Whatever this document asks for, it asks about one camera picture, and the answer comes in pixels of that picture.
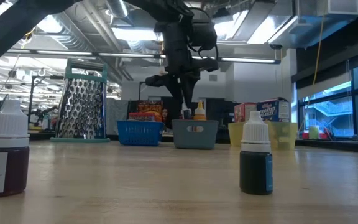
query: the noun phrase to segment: red box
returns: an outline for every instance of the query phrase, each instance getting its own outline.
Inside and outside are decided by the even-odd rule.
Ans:
[[[129,113],[130,120],[155,121],[155,114],[152,113]]]
[[[247,122],[251,111],[256,110],[256,103],[242,103],[234,106],[234,122]]]

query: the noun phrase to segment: yellow cable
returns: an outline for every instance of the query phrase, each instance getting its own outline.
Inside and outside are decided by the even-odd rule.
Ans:
[[[319,40],[319,42],[318,42],[317,59],[316,59],[316,69],[315,69],[315,71],[314,71],[313,84],[312,84],[311,86],[314,86],[314,84],[316,83],[316,78],[317,78],[318,65],[319,65],[319,61],[320,61],[321,41],[322,41],[322,39],[323,39],[324,18],[325,18],[325,13],[324,13],[324,15],[323,15],[323,18],[321,19],[320,40]],[[305,107],[305,110],[304,110],[304,111],[306,111],[306,110],[309,108],[310,98],[311,98],[311,95],[310,95],[309,98],[308,98],[308,104],[307,104],[307,106]],[[299,136],[299,132],[301,131],[301,129],[303,128],[304,125],[305,125],[305,116],[303,117],[303,122],[302,122],[301,126],[299,127],[298,136]]]

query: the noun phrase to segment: ceiling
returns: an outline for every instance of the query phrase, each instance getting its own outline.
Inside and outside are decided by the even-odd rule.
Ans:
[[[214,16],[216,16],[215,13],[218,9],[222,7],[225,7],[230,13],[229,16],[214,19],[215,30],[219,36],[220,57],[280,59],[280,52],[272,49],[266,43],[272,41],[271,44],[298,47],[298,42],[294,41],[294,35],[288,32],[296,25],[291,23],[298,15],[294,6],[302,6],[303,2],[307,2],[307,0],[277,0],[277,3],[273,4],[271,1],[266,2],[269,1],[193,0],[186,3],[191,7],[202,7]],[[0,6],[0,14],[10,5],[6,3]],[[129,12],[128,16],[123,19],[112,19],[112,12],[108,10],[105,0],[83,0],[74,4],[65,12],[45,18],[35,27],[30,38],[27,40],[23,38],[13,48],[159,54],[161,46],[158,41],[161,40],[161,36],[152,32],[155,20],[137,7],[130,4],[125,4],[125,6]],[[287,26],[285,32],[273,40],[275,35],[285,26]],[[310,29],[318,26],[318,23],[313,24]],[[215,51],[203,52],[202,55],[214,56]],[[5,92],[10,92],[14,96],[12,93],[14,91],[23,93],[21,97],[24,102],[27,101],[28,95],[24,95],[24,93],[28,94],[29,92],[31,76],[39,74],[40,71],[41,73],[46,72],[46,75],[62,75],[65,71],[67,58],[54,55],[20,56],[18,54],[6,54],[0,58],[0,97]],[[120,97],[121,88],[119,85],[121,82],[144,80],[147,76],[159,73],[164,66],[161,60],[156,59],[72,58],[85,62],[108,64],[109,86],[114,89],[110,96],[115,98]],[[222,63],[220,72],[225,72],[229,66],[230,63]],[[17,71],[16,78],[9,78],[8,73],[11,70]],[[12,89],[6,89],[5,82],[12,84]],[[53,98],[48,100],[47,103],[50,103],[49,101],[51,101],[50,104],[58,103],[59,94],[64,84],[63,80],[37,79],[36,82],[39,82],[39,85],[34,91],[39,93],[39,96],[43,99]],[[48,86],[54,86],[54,90],[48,88]]]

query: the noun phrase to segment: yellow container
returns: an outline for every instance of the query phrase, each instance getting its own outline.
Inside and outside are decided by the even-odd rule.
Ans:
[[[229,124],[230,145],[241,146],[242,127],[244,124],[245,122]]]
[[[270,122],[268,125],[268,135],[272,150],[294,150],[295,140],[298,132],[298,123]]]

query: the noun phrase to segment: blue basket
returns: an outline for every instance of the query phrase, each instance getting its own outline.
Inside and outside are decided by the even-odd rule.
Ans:
[[[158,146],[163,123],[147,121],[117,121],[119,142],[127,146]]]

